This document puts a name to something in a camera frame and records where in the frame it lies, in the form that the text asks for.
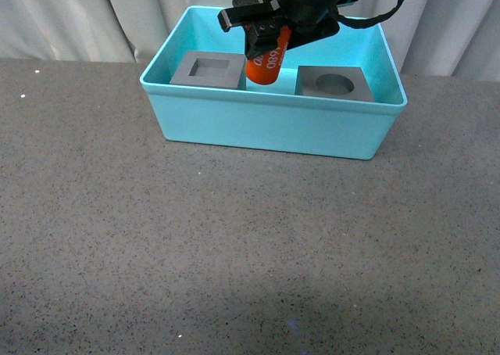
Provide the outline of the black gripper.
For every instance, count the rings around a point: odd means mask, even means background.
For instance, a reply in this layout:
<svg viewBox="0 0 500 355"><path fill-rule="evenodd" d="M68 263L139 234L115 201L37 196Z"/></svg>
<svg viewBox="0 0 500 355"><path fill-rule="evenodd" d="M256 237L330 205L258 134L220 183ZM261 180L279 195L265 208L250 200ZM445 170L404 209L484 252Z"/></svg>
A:
<svg viewBox="0 0 500 355"><path fill-rule="evenodd" d="M358 0L233 0L219 12L223 32L245 27L245 56L252 60L278 46L281 28L288 26L289 48L330 37L339 31L333 12Z"/></svg>

